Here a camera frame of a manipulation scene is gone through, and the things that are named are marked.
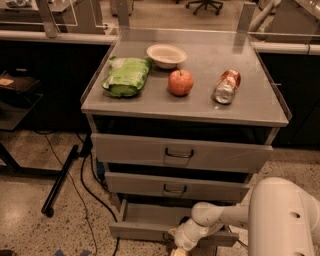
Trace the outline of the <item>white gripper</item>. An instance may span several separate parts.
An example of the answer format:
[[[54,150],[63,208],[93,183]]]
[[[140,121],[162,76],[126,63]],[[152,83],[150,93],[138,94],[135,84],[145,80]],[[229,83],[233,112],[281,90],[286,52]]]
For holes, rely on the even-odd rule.
[[[168,233],[174,238],[177,249],[171,251],[170,256],[187,256],[198,242],[213,232],[212,227],[204,227],[189,218],[177,228],[171,228]]]

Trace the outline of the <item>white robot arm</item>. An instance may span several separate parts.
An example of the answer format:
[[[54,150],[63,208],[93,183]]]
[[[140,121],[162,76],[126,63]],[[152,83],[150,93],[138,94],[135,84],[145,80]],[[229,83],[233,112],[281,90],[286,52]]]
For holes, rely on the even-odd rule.
[[[248,256],[315,256],[320,201],[288,180],[271,177],[254,187],[247,206],[199,202],[191,217],[170,231],[176,245],[170,256],[188,256],[224,225],[248,231]]]

